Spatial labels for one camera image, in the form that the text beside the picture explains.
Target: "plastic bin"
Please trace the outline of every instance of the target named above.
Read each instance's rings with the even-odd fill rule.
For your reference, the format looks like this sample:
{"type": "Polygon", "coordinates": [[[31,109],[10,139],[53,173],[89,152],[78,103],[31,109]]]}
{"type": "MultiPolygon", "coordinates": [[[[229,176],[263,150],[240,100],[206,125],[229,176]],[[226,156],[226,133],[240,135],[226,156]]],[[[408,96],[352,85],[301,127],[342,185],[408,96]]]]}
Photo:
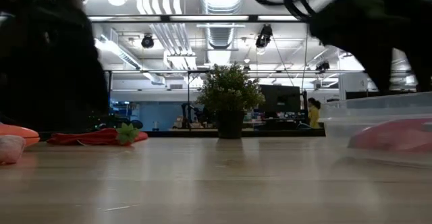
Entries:
{"type": "Polygon", "coordinates": [[[432,119],[432,92],[378,96],[325,103],[320,110],[326,141],[347,157],[432,167],[432,152],[385,152],[348,148],[353,136],[398,119],[432,119]]]}

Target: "black plant pot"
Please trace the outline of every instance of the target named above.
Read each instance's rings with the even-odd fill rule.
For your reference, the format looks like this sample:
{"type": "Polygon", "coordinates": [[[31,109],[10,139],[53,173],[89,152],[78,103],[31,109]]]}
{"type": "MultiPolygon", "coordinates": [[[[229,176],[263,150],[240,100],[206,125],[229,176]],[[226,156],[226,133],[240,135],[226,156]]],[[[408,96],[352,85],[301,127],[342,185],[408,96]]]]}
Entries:
{"type": "Polygon", "coordinates": [[[244,111],[218,111],[217,132],[222,139],[239,139],[242,137],[244,111]]]}

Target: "green leaves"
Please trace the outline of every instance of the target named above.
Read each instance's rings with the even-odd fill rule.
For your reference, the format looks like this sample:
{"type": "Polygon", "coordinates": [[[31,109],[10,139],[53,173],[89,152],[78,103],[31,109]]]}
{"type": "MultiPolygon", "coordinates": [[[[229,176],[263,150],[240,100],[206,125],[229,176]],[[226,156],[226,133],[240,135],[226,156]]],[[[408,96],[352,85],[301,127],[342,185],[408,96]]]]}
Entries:
{"type": "Polygon", "coordinates": [[[121,145],[125,145],[127,143],[132,143],[134,139],[140,133],[139,129],[134,128],[132,124],[127,125],[122,123],[121,127],[117,130],[117,140],[120,141],[121,145]]]}
{"type": "Polygon", "coordinates": [[[207,74],[207,81],[199,90],[197,103],[213,111],[242,111],[265,102],[259,81],[251,80],[242,67],[217,66],[207,74]]]}

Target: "wooden table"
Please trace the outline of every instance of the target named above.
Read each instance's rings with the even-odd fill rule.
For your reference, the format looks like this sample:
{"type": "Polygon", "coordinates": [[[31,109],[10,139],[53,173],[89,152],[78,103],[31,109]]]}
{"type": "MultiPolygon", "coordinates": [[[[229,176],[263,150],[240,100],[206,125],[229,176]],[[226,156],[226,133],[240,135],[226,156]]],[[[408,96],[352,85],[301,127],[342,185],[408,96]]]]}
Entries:
{"type": "Polygon", "coordinates": [[[0,167],[4,224],[430,224],[430,170],[348,161],[323,138],[155,138],[29,148],[0,167]]]}

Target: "computer monitor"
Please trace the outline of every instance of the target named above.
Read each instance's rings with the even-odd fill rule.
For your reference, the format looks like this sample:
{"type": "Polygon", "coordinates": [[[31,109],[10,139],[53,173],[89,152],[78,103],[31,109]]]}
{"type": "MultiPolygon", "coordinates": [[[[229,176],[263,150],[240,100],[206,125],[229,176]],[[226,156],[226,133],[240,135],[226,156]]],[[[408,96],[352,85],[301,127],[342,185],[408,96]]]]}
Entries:
{"type": "Polygon", "coordinates": [[[300,112],[300,87],[261,85],[265,103],[259,105],[265,112],[300,112]]]}

